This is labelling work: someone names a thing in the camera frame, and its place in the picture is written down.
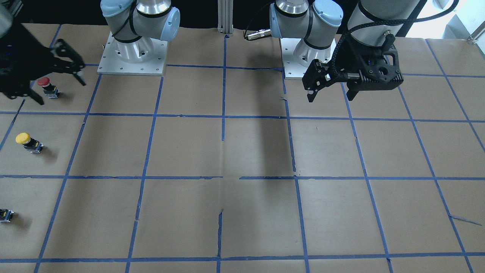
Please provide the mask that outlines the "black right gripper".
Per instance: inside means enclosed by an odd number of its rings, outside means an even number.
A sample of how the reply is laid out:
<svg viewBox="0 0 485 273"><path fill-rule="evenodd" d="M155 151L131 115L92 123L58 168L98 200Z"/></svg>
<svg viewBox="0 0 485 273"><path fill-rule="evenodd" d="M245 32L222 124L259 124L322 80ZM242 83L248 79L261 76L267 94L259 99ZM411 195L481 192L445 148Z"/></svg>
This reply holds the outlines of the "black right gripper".
<svg viewBox="0 0 485 273"><path fill-rule="evenodd" d="M21 23L13 23L1 38L0 60L0 90L11 100L29 97L44 105L30 82L53 72L72 74L86 86L81 73L86 65L78 52L63 39L51 48L43 46Z"/></svg>

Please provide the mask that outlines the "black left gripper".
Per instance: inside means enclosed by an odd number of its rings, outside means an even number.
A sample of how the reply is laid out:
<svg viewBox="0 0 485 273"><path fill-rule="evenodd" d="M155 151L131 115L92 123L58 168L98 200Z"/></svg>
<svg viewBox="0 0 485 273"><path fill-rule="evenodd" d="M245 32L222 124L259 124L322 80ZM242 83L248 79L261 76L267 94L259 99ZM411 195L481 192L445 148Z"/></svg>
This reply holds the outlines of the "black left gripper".
<svg viewBox="0 0 485 273"><path fill-rule="evenodd" d="M391 33L383 36L377 47L364 45L351 35L340 38L335 48L336 60L324 64L311 61L302 78L308 102L312 103L318 91L335 83L347 84L347 100L352 101L359 91L393 90L404 82L399 68L396 40Z"/></svg>

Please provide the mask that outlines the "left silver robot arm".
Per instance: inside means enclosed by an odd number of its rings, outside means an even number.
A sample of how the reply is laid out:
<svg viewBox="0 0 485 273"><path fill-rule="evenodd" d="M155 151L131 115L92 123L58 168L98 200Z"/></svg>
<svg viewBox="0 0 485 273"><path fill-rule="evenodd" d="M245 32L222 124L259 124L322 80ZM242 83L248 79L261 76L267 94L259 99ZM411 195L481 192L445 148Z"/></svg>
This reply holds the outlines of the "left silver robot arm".
<svg viewBox="0 0 485 273"><path fill-rule="evenodd" d="M332 57L302 53L307 67L302 83L313 102L317 93L335 83L347 84L347 99L359 91L393 90L404 82L399 67L395 34L400 19L409 19L417 0L359 0ZM276 0L269 6L270 30L276 38L298 38L305 49L326 51L345 12L334 0Z"/></svg>

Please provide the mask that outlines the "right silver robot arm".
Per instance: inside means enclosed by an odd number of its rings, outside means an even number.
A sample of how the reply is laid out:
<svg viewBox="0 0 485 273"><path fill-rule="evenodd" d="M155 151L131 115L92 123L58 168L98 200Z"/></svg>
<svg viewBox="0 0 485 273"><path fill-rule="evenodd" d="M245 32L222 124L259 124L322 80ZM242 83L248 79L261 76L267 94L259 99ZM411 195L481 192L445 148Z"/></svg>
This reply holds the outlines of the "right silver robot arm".
<svg viewBox="0 0 485 273"><path fill-rule="evenodd" d="M152 39L172 41L180 27L180 11L169 0L103 0L102 14L124 62L139 63L153 52ZM42 45L4 6L1 7L1 92L9 99L29 97L43 105L30 87L50 73L68 73L86 85L86 64L65 40Z"/></svg>

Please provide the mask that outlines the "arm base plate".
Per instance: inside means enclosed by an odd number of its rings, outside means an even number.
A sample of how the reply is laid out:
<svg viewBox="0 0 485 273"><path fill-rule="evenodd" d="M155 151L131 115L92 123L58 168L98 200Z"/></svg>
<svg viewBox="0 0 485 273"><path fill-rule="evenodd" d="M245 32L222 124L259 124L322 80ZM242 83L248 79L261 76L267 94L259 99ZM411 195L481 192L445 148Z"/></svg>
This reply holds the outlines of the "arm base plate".
<svg viewBox="0 0 485 273"><path fill-rule="evenodd" d="M142 37L121 43L108 36L97 72L103 75L163 76L169 42Z"/></svg>
<svg viewBox="0 0 485 273"><path fill-rule="evenodd" d="M330 47L323 50L311 48L303 39L298 38L282 38L280 45L285 78L301 80L311 61L317 59L326 64L331 60L336 40L333 39Z"/></svg>

